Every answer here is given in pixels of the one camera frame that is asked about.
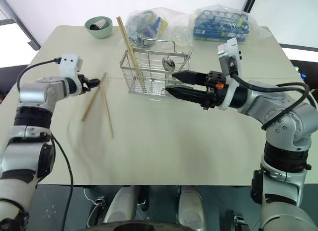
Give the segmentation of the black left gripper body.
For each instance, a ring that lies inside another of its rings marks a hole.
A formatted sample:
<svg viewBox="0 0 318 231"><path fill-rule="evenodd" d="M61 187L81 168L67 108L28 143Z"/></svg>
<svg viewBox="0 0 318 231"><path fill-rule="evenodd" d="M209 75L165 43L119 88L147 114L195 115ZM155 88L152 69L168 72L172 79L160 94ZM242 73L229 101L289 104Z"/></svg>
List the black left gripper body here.
<svg viewBox="0 0 318 231"><path fill-rule="evenodd" d="M82 74L79 74L78 75L78 79L81 83L81 92L80 94L85 94L86 92L89 92L90 91L90 88L88 86L88 78L86 78L84 75Z"/></svg>

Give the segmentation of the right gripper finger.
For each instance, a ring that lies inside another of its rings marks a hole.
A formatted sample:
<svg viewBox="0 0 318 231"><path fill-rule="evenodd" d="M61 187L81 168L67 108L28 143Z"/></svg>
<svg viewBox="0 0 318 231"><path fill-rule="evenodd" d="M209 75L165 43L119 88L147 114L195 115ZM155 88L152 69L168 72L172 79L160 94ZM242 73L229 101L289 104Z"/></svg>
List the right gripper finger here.
<svg viewBox="0 0 318 231"><path fill-rule="evenodd" d="M206 98L206 94L203 91L188 87L173 86L166 87L165 90L175 98L198 104L202 104Z"/></svg>
<svg viewBox="0 0 318 231"><path fill-rule="evenodd" d="M186 84L204 84L207 74L193 71L179 71L173 73L172 77Z"/></svg>

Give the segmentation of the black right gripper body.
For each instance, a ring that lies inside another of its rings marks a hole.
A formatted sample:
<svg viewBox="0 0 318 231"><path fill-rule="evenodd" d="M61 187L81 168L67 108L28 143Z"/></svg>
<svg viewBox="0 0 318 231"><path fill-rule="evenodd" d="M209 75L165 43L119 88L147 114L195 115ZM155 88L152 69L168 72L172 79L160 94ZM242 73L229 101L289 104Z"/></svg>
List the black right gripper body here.
<svg viewBox="0 0 318 231"><path fill-rule="evenodd" d="M220 72L210 71L207 73L204 85L206 86L206 94L200 106L204 110L220 106L228 89L226 76Z"/></svg>

